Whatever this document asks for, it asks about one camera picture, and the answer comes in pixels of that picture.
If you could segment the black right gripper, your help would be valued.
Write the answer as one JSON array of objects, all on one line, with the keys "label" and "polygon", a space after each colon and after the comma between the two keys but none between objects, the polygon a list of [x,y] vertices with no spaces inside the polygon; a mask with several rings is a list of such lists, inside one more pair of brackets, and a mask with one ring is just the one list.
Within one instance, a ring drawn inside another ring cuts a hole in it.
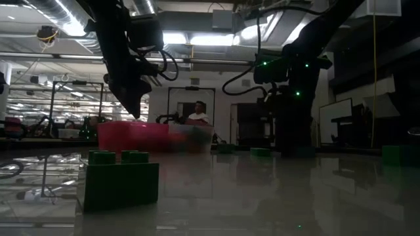
[{"label": "black right gripper", "polygon": [[[280,122],[278,128],[308,131],[312,124],[312,105],[315,98],[315,87],[312,85],[277,85],[267,94],[267,108]],[[299,148],[311,146],[309,132],[279,133],[276,135],[275,148],[282,155],[294,155]]]}]

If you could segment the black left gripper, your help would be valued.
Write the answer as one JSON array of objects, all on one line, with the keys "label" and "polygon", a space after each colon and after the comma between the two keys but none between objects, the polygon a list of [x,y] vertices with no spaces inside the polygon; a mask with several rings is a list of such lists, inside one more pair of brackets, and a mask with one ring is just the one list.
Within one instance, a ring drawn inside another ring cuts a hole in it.
[{"label": "black left gripper", "polygon": [[114,96],[135,119],[140,117],[141,98],[152,91],[151,85],[143,81],[143,75],[153,75],[153,65],[149,62],[128,60],[126,62],[104,61],[108,73],[104,81]]}]

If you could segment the green long toy block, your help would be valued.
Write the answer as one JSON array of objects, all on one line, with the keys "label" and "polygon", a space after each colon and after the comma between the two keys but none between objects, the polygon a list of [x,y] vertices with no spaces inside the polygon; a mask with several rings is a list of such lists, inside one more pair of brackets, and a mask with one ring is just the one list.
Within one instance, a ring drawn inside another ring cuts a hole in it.
[{"label": "green long toy block", "polygon": [[250,153],[252,156],[256,156],[256,157],[270,157],[271,156],[270,149],[261,148],[261,147],[252,147],[250,149]]}]

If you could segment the dark cabinet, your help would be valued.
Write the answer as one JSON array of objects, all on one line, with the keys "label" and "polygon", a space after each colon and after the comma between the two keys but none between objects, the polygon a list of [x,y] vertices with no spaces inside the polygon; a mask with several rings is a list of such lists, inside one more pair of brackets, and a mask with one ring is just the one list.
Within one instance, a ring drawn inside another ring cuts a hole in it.
[{"label": "dark cabinet", "polygon": [[270,147],[270,118],[268,112],[258,104],[237,104],[239,146]]}]

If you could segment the whiteboard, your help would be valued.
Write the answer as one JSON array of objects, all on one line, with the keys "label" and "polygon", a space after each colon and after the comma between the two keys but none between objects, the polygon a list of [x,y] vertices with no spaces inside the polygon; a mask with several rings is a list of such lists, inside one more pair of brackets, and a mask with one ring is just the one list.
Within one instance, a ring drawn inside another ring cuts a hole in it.
[{"label": "whiteboard", "polygon": [[331,120],[352,115],[352,99],[341,100],[319,108],[320,143],[332,144],[331,136],[338,136],[337,124]]}]

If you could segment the dark desk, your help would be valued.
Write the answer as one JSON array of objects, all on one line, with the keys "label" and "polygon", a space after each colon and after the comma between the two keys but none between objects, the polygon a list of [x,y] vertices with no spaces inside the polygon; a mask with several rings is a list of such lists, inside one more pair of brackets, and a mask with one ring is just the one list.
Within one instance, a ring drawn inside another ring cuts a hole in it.
[{"label": "dark desk", "polygon": [[352,107],[352,115],[334,118],[337,135],[331,135],[336,146],[369,148],[371,146],[372,112],[363,104]]}]

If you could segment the person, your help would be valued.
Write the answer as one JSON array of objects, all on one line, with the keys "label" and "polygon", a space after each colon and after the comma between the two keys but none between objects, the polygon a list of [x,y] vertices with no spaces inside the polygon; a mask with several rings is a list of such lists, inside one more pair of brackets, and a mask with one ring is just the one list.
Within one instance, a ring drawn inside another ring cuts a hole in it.
[{"label": "person", "polygon": [[205,104],[202,101],[197,101],[195,105],[195,112],[188,116],[191,120],[201,121],[203,123],[209,124],[209,117],[204,111]]}]

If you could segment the white container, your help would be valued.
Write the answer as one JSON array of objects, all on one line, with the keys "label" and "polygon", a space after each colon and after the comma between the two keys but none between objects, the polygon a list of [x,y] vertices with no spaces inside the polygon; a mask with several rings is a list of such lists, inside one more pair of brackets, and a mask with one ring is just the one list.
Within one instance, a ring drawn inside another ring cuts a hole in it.
[{"label": "white container", "polygon": [[58,129],[58,137],[61,139],[79,138],[79,130],[77,129]]}]

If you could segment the ceiling light panel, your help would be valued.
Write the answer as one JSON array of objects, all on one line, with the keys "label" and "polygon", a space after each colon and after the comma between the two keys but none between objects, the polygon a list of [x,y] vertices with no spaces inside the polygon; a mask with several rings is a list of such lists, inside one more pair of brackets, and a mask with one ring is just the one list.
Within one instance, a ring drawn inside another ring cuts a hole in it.
[{"label": "ceiling light panel", "polygon": [[179,32],[164,32],[163,33],[163,42],[165,44],[186,44],[187,38],[184,33]]},{"label": "ceiling light panel", "polygon": [[191,45],[200,46],[231,46],[234,40],[233,34],[228,35],[196,35],[190,40]]}]

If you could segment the grey ceiling pipe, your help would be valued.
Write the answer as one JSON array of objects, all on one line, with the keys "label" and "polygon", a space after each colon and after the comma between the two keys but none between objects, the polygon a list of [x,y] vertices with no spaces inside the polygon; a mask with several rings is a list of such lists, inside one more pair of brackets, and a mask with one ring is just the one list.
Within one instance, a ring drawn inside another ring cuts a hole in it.
[{"label": "grey ceiling pipe", "polygon": [[[0,58],[13,59],[46,59],[46,60],[73,60],[73,61],[95,61],[103,62],[102,56],[87,56],[75,54],[49,54],[49,53],[28,53],[28,52],[0,52]],[[178,64],[217,64],[217,65],[233,65],[233,66],[251,66],[252,61],[243,60],[216,60],[201,58],[175,58]]]}]

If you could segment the grey ceiling box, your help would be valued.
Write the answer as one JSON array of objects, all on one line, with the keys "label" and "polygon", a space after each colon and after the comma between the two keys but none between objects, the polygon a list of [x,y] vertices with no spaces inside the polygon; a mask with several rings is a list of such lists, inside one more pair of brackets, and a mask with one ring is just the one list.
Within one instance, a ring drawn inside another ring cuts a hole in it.
[{"label": "grey ceiling box", "polygon": [[229,10],[213,10],[212,28],[214,30],[231,30],[233,14]]}]

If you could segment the white pillar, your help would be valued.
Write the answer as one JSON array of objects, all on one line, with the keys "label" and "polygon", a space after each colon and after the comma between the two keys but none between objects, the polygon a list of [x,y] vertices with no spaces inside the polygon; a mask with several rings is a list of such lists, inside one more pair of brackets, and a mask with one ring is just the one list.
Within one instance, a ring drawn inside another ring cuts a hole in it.
[{"label": "white pillar", "polygon": [[0,62],[0,121],[5,120],[7,100],[11,85],[12,64]]}]

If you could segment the silver round ceiling duct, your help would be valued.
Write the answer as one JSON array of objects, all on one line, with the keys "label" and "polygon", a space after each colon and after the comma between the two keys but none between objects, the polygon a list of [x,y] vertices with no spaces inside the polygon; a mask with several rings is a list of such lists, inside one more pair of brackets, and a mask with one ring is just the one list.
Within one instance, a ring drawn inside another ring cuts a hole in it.
[{"label": "silver round ceiling duct", "polygon": [[136,11],[140,15],[157,14],[158,10],[154,0],[132,0]]}]

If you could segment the large silver ceiling duct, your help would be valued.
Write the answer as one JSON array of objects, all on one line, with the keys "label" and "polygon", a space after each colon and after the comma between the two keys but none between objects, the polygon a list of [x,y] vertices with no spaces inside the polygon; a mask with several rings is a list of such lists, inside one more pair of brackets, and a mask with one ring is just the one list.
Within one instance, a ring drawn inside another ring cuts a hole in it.
[{"label": "large silver ceiling duct", "polygon": [[76,0],[23,0],[50,20],[61,32],[75,40],[92,54],[101,49],[95,32],[85,32],[91,17]]}]

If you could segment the white ceiling duct box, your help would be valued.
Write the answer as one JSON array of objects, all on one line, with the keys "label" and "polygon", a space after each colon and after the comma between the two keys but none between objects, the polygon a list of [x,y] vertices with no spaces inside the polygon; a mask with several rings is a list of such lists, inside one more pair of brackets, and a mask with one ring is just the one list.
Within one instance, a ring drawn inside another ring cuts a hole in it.
[{"label": "white ceiling duct box", "polygon": [[364,0],[364,2],[354,11],[353,17],[361,18],[373,15],[401,16],[401,0]]}]

